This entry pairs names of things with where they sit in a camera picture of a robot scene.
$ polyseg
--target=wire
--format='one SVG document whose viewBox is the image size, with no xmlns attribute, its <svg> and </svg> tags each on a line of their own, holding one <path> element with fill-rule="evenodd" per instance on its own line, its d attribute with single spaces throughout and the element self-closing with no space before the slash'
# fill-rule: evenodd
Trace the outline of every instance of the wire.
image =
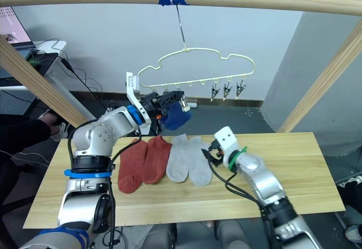
<svg viewBox="0 0 362 249">
<path fill-rule="evenodd" d="M 42 154 L 38 154 L 38 153 L 23 153 L 23 152 L 19 152 L 19 154 L 24 154 L 24 155 L 36 154 L 37 156 L 40 156 L 43 160 L 45 160 L 47 163 L 50 163 L 50 161 L 47 160 Z"/>
<path fill-rule="evenodd" d="M 74 75 L 82 82 L 82 84 L 88 89 L 88 91 L 93 95 L 93 97 L 97 100 L 97 102 L 107 111 L 107 108 L 104 104 L 98 99 L 98 97 L 91 91 L 91 89 L 81 80 L 81 78 L 74 72 Z"/>
<path fill-rule="evenodd" d="M 70 78 L 78 79 L 77 77 L 71 76 L 70 74 L 68 74 L 67 71 L 59 63 L 57 63 L 57 64 L 67 76 L 69 76 Z M 102 87 L 102 85 L 98 81 L 96 81 L 94 78 L 87 78 L 87 73 L 83 69 L 80 69 L 80 68 L 73 68 L 73 69 L 81 70 L 81 71 L 84 72 L 85 78 L 81 78 L 81 80 L 85 80 L 85 83 L 87 83 L 87 80 L 93 80 L 96 84 L 98 84 L 100 86 L 100 88 L 101 88 L 101 99 L 103 100 L 103 87 Z"/>
<path fill-rule="evenodd" d="M 9 155 L 10 157 L 12 157 L 12 158 L 14 158 L 14 159 L 16 159 L 16 160 L 25 161 L 25 162 L 30 162 L 30 163 L 36 163 L 36 164 L 40 164 L 40 165 L 48 168 L 48 165 L 46 165 L 46 164 L 44 164 L 44 163 L 41 163 L 41 162 L 38 162 L 38 161 L 24 160 L 24 159 L 22 159 L 22 158 L 17 158 L 17 157 L 15 157 L 15 156 L 13 156 L 12 154 L 9 154 L 8 152 L 5 152 L 5 151 L 3 151 L 3 150 L 0 150 L 0 152 L 3 152 L 3 153 Z"/>
<path fill-rule="evenodd" d="M 51 48 L 52 48 L 52 49 L 59 50 L 59 51 L 63 52 L 63 53 L 66 55 L 66 59 L 67 59 L 67 61 L 69 62 L 67 52 L 65 52 L 65 51 L 64 51 L 64 50 L 62 50 L 62 49 L 55 48 L 55 45 L 59 42 L 59 39 L 58 39 L 58 38 L 51 38 L 51 39 L 49 39 L 49 40 L 42 41 L 42 42 L 39 42 L 38 44 L 34 44 L 34 45 L 35 45 L 35 46 L 37 46 L 37 45 L 39 45 L 39 44 L 43 44 L 43 43 L 45 43 L 45 42 L 47 42 L 47 41 L 56 41 L 56 42 L 55 42 L 55 43 L 51 46 Z"/>
<path fill-rule="evenodd" d="M 59 42 L 59 39 L 58 39 L 58 38 L 52 38 L 52 39 L 46 40 L 46 41 L 53 41 L 53 40 L 55 40 L 56 42 L 55 42 L 55 44 L 53 44 L 53 45 L 51 46 L 51 48 L 53 48 L 53 49 L 55 49 L 55 50 L 59 50 L 59 51 L 64 52 L 65 55 L 66 55 L 66 60 L 67 60 L 68 64 L 70 65 L 67 52 L 65 52 L 65 51 L 62 50 L 62 49 L 59 49 L 59 48 L 55 48 L 55 47 L 54 47 L 54 46 Z M 53 61 L 53 59 L 50 59 L 50 58 L 49 58 L 49 59 L 44 59 L 44 60 L 42 60 L 42 61 L 39 62 L 38 64 L 40 64 L 40 63 L 42 63 L 42 62 L 44 62 L 44 61 L 49 61 L 49 60 L 52 60 L 52 61 Z M 79 79 L 79 80 L 85 85 L 85 87 L 88 89 L 88 91 L 95 97 L 95 99 L 97 100 L 97 102 L 98 102 L 105 110 L 107 109 L 106 107 L 104 107 L 104 105 L 102 104 L 102 102 L 98 99 L 98 97 L 96 97 L 96 95 L 95 95 L 95 94 L 90 90 L 90 88 L 87 86 L 87 73 L 86 73 L 83 69 L 73 68 L 73 67 L 72 67 L 72 69 L 82 70 L 82 71 L 85 73 L 85 79 L 84 79 L 85 82 L 83 82 L 83 80 L 82 80 L 80 77 L 78 77 L 78 75 L 74 72 L 74 70 L 71 71 L 71 72 L 73 72 L 73 74 L 74 74 L 76 77 L 73 77 L 73 76 L 69 75 L 67 72 L 65 72 L 65 70 L 63 69 L 63 67 L 62 67 L 59 63 L 58 63 L 58 65 L 61 67 L 61 69 L 64 71 L 64 73 L 65 73 L 67 76 L 69 76 L 69 77 L 71 77 L 71 78 Z M 101 87 L 101 99 L 103 99 L 103 87 L 102 87 L 102 85 L 101 85 L 98 81 L 96 81 L 95 79 L 93 79 L 93 78 L 89 78 L 88 80 L 93 80 L 96 84 L 98 84 L 98 85 Z"/>
<path fill-rule="evenodd" d="M 124 241 L 124 248 L 127 249 L 127 248 L 128 248 L 128 240 L 127 240 L 125 234 L 123 233 L 123 227 L 122 227 L 122 226 L 120 227 L 120 231 L 119 231 L 118 229 L 115 229 L 114 231 L 119 234 L 117 240 L 123 239 L 123 241 Z M 106 244 L 106 242 L 105 242 L 105 239 L 106 239 L 106 235 L 107 235 L 108 233 L 110 233 L 110 232 L 111 232 L 111 230 L 108 230 L 108 231 L 103 235 L 102 243 L 103 243 L 104 246 L 108 246 L 108 244 Z"/>
<path fill-rule="evenodd" d="M 275 232 L 274 232 L 274 228 L 271 226 L 270 224 L 270 220 L 267 216 L 267 210 L 265 209 L 265 207 L 261 204 L 261 202 L 257 199 L 255 199 L 251 194 L 249 194 L 247 191 L 243 190 L 242 188 L 239 188 L 238 186 L 230 183 L 230 181 L 236 176 L 237 173 L 234 173 L 231 177 L 228 178 L 228 180 L 225 180 L 224 178 L 222 178 L 214 169 L 214 167 L 212 166 L 211 161 L 208 161 L 209 166 L 211 168 L 211 171 L 213 172 L 213 174 L 220 179 L 224 184 L 225 187 L 228 191 L 232 192 L 233 194 L 239 195 L 243 198 L 246 198 L 250 201 L 253 201 L 254 203 L 256 203 L 259 207 L 260 210 L 260 216 L 261 216 L 261 220 L 264 226 L 264 230 L 265 230 L 265 235 L 266 238 L 268 240 L 268 244 L 269 247 L 272 249 L 276 249 L 276 248 L 280 248 L 280 245 L 277 244 L 276 239 L 274 239 L 275 237 Z"/>
<path fill-rule="evenodd" d="M 12 96 L 13 98 L 16 98 L 16 99 L 18 99 L 18 100 L 20 100 L 20 101 L 28 102 L 28 103 L 30 103 L 30 104 L 33 103 L 33 102 L 30 101 L 30 100 L 22 99 L 22 98 L 19 98 L 19 97 L 15 96 L 15 95 L 12 95 L 11 93 L 8 93 L 7 91 L 3 91 L 3 90 L 0 90 L 0 91 L 1 91 L 1 92 L 4 92 L 4 93 L 6 93 L 7 95 L 10 95 L 10 96 Z M 46 111 L 46 109 L 42 108 L 41 106 L 35 106 L 35 107 L 36 107 L 36 108 L 39 108 L 39 109 L 42 109 L 43 111 Z"/>
<path fill-rule="evenodd" d="M 104 106 L 104 104 L 103 104 L 103 103 L 99 100 L 99 98 L 91 91 L 91 89 L 82 81 L 82 79 L 76 74 L 75 71 L 72 71 L 73 74 L 76 76 L 76 77 L 73 77 L 73 76 L 69 75 L 69 74 L 63 69 L 63 67 L 62 67 L 60 64 L 58 64 L 58 65 L 61 67 L 61 69 L 63 70 L 63 72 L 64 72 L 67 76 L 69 76 L 69 77 L 71 77 L 71 78 L 78 79 L 78 80 L 87 88 L 87 90 L 93 95 L 93 97 L 97 100 L 97 102 L 98 102 L 105 110 L 107 110 L 107 108 Z M 95 81 L 93 78 L 92 78 L 92 80 L 93 80 L 94 82 L 96 82 L 99 86 L 101 86 L 101 90 L 102 90 L 102 93 L 103 93 L 102 85 L 101 85 L 99 82 Z"/>
<path fill-rule="evenodd" d="M 126 147 L 123 147 L 121 150 L 119 150 L 114 155 L 114 157 L 111 159 L 111 161 L 109 162 L 108 167 L 107 167 L 107 171 L 112 171 L 113 162 L 117 159 L 117 157 L 122 152 L 124 152 L 125 150 L 127 150 L 128 148 L 132 147 L 133 145 L 139 143 L 142 140 L 142 133 L 141 133 L 140 127 L 138 128 L 138 132 L 139 132 L 138 140 L 135 141 L 134 143 L 130 143 Z M 108 184 L 109 196 L 110 196 L 110 199 L 111 199 L 111 230 L 110 230 L 110 237 L 109 237 L 109 249 L 113 249 L 114 230 L 115 230 L 115 199 L 114 199 L 114 195 L 113 195 L 112 181 L 111 181 L 110 177 L 107 177 L 107 184 Z"/>
</svg>

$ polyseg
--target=person's hand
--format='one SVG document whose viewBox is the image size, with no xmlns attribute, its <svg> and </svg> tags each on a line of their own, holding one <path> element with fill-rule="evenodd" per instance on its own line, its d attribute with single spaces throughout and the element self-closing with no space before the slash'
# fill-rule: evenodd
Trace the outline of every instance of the person's hand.
<svg viewBox="0 0 362 249">
<path fill-rule="evenodd" d="M 39 118 L 42 122 L 46 123 L 50 128 L 50 134 L 56 134 L 59 132 L 59 127 L 54 125 L 58 120 L 58 117 L 52 113 L 46 113 L 43 117 Z"/>
</svg>

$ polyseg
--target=keyboard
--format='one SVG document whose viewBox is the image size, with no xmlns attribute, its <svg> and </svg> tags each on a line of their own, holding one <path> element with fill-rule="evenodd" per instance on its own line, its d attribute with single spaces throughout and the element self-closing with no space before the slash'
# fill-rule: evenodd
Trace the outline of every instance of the keyboard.
<svg viewBox="0 0 362 249">
<path fill-rule="evenodd" d="M 17 49 L 18 53 L 25 59 L 28 60 L 28 57 L 30 56 L 31 49 Z"/>
</svg>

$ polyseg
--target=blue ring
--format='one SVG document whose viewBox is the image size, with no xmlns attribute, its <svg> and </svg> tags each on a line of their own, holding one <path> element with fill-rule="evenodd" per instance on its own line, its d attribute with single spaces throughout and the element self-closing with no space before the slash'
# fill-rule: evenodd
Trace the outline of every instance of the blue ring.
<svg viewBox="0 0 362 249">
<path fill-rule="evenodd" d="M 65 228 L 65 227 L 58 227 L 58 228 L 54 228 L 54 229 L 45 229 L 42 232 L 40 232 L 38 235 L 43 235 L 43 234 L 47 234 L 47 233 L 56 233 L 56 232 L 67 233 L 69 235 L 72 235 L 73 237 L 75 237 L 79 241 L 82 249 L 86 249 L 84 240 L 80 236 L 80 234 L 78 232 L 76 232 L 76 231 L 73 231 L 73 230 Z"/>
<path fill-rule="evenodd" d="M 134 117 L 137 124 L 140 126 L 142 124 L 142 120 L 141 120 L 140 116 L 138 115 L 138 110 L 135 108 L 135 106 L 133 106 L 133 105 L 127 106 L 127 109 L 128 109 L 128 112 Z"/>
<path fill-rule="evenodd" d="M 64 175 L 70 178 L 104 178 L 110 177 L 112 175 L 112 172 L 108 171 L 105 173 L 78 174 L 72 173 L 71 169 L 66 169 L 64 171 Z"/>
<path fill-rule="evenodd" d="M 87 246 L 86 248 L 89 247 L 89 235 L 88 232 L 85 231 L 84 229 L 72 229 L 74 232 L 78 232 L 79 234 L 85 236 L 85 239 L 87 240 Z"/>
</svg>

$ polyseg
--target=green cable tie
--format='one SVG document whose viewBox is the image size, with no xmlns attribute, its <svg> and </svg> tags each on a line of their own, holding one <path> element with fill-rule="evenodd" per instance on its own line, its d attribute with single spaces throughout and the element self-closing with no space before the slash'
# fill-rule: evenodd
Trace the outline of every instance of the green cable tie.
<svg viewBox="0 0 362 249">
<path fill-rule="evenodd" d="M 229 164 L 229 166 L 228 166 L 228 168 L 229 168 L 230 171 L 231 171 L 233 165 L 235 164 L 235 161 L 236 161 L 236 158 L 238 157 L 238 155 L 240 155 L 241 153 L 246 153 L 247 148 L 248 148 L 248 147 L 245 146 L 240 152 L 236 153 L 235 156 L 232 158 L 232 160 L 231 160 L 231 162 L 230 162 L 230 164 Z"/>
</svg>

